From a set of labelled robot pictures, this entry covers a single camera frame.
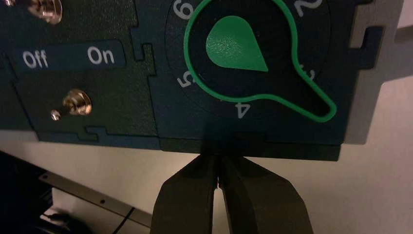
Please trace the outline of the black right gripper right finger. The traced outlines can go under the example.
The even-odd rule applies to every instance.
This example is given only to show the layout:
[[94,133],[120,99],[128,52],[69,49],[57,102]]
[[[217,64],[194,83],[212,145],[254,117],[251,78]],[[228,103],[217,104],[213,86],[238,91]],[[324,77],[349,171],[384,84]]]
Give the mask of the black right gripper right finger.
[[223,190],[232,234],[311,234],[306,205],[291,182],[244,158],[223,157]]

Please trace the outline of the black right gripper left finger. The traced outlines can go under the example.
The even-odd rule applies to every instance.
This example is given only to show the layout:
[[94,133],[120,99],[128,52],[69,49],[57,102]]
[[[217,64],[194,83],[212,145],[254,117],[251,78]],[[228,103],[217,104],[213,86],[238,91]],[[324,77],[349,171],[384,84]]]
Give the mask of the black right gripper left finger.
[[210,234],[218,159],[199,155],[167,179],[154,205],[152,234]]

